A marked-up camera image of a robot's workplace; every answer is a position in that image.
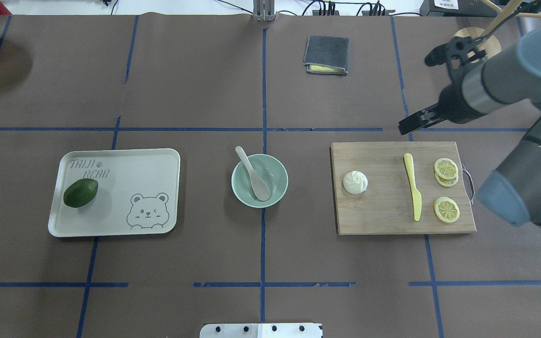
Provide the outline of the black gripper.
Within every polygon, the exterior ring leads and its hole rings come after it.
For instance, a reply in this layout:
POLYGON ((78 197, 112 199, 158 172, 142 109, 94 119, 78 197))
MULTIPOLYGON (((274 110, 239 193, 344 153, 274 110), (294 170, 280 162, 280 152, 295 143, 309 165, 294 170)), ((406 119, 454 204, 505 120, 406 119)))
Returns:
POLYGON ((482 77, 487 55, 479 49, 483 41, 484 37, 453 37, 425 56, 424 63, 428 67, 446 64, 451 84, 440 93, 438 104, 399 121, 401 135, 429 128, 445 120, 457 124, 468 123, 492 112, 492 98, 482 77))

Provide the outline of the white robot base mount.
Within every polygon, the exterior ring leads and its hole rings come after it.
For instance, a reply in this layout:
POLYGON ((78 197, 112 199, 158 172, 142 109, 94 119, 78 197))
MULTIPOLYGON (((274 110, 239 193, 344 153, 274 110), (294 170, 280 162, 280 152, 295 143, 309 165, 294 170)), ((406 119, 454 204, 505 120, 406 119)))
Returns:
POLYGON ((322 338, 321 323, 210 323, 200 338, 322 338))

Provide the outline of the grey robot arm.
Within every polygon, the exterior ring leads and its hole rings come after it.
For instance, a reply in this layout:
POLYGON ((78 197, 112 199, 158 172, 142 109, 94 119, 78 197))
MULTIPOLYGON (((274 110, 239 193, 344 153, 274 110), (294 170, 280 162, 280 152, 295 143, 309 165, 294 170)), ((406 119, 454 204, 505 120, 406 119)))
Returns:
POLYGON ((479 46, 490 38, 453 36, 425 57, 444 64, 449 84, 438 102, 399 122, 405 135, 440 122, 466 124, 503 110, 514 120, 521 108, 525 134, 475 191, 475 199, 510 225, 541 228, 541 25, 495 56, 479 46))

